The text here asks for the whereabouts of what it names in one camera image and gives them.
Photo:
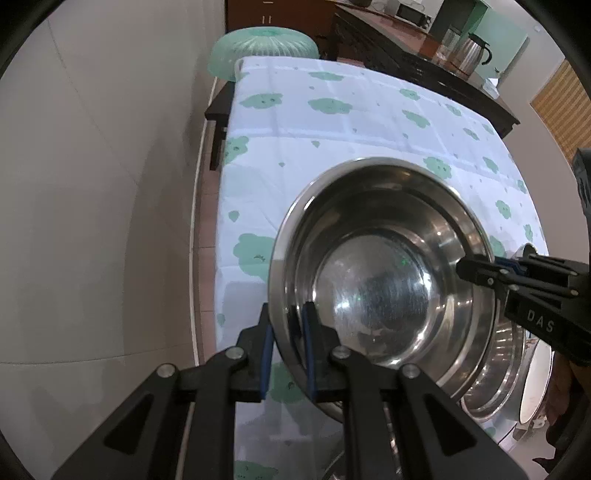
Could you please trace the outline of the white enamel plate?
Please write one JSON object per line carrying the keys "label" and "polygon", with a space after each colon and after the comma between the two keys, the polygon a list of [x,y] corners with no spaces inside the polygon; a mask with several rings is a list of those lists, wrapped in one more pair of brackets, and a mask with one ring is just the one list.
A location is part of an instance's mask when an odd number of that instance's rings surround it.
{"label": "white enamel plate", "polygon": [[524,359],[517,387],[517,422],[527,425],[538,415],[548,389],[554,351],[533,333],[526,333]]}

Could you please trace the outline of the large steel mixing bowl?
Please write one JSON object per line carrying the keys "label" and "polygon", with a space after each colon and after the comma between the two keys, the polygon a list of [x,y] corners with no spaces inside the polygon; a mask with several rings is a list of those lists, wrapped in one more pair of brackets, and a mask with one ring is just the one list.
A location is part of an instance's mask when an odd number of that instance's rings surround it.
{"label": "large steel mixing bowl", "polygon": [[329,168],[287,210],[267,280],[276,345],[307,384],[301,309],[372,363],[418,365],[451,398],[475,382],[499,317],[492,290],[456,272],[491,244],[459,193],[429,170],[389,157]]}

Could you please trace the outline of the medium steel bowl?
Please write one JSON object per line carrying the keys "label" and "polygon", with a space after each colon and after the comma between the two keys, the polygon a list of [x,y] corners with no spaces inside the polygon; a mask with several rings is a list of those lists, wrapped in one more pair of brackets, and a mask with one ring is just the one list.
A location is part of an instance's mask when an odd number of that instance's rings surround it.
{"label": "medium steel bowl", "polygon": [[476,422],[497,415],[512,395],[525,352],[525,331],[502,317],[497,323],[484,366],[460,404]]}

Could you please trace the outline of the steel thermos jug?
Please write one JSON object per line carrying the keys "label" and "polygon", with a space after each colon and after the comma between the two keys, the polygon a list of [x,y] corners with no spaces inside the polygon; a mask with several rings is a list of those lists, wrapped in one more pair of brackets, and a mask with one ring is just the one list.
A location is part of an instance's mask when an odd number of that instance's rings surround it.
{"label": "steel thermos jug", "polygon": [[451,55],[451,64],[466,76],[474,73],[479,65],[488,65],[493,58],[489,44],[474,33],[459,42]]}

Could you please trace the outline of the white green cloud tablecloth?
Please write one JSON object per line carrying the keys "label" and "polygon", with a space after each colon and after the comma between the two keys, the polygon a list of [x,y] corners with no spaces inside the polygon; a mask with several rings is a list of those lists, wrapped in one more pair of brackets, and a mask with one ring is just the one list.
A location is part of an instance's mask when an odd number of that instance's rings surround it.
{"label": "white green cloud tablecloth", "polygon": [[475,420],[507,402],[524,331],[470,253],[546,250],[524,179],[491,123],[444,96],[352,65],[249,57],[221,169],[216,343],[269,308],[270,390],[236,411],[235,477],[315,479],[342,452],[342,410],[305,395],[301,307],[383,367],[417,364]]}

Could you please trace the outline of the microwave oven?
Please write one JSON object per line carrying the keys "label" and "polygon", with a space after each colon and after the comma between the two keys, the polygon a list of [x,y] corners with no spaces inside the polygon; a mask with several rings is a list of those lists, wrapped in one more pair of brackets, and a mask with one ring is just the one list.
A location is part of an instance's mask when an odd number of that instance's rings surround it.
{"label": "microwave oven", "polygon": [[418,28],[428,30],[431,24],[431,17],[425,14],[423,11],[415,9],[414,7],[408,6],[407,4],[400,3],[396,11],[396,17],[410,22]]}

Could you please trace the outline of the dark wooden sideboard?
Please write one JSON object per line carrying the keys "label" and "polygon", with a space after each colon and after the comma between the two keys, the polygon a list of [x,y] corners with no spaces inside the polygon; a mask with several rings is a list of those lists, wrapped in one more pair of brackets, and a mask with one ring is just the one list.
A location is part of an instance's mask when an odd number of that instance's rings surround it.
{"label": "dark wooden sideboard", "polygon": [[501,137],[520,124],[500,98],[485,91],[485,80],[470,76],[436,55],[440,43],[397,19],[367,9],[335,5],[327,58],[363,66],[439,93],[488,119]]}

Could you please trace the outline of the brown wooden cabinet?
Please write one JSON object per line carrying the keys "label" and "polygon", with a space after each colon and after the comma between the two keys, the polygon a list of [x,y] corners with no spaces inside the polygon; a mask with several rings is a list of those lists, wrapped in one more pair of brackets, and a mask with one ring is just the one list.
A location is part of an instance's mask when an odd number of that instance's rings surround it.
{"label": "brown wooden cabinet", "polygon": [[311,37],[329,34],[337,5],[321,0],[228,0],[226,31],[276,26],[304,32]]}

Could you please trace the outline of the dark wooden bench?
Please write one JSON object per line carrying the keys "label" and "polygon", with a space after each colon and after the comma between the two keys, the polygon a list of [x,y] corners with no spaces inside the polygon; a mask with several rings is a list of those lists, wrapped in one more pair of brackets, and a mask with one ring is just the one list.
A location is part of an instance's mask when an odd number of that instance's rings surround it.
{"label": "dark wooden bench", "polygon": [[211,171],[215,171],[221,162],[221,146],[224,143],[226,131],[228,131],[233,96],[235,96],[235,83],[226,82],[204,112],[205,119],[213,123],[211,159],[209,160]]}

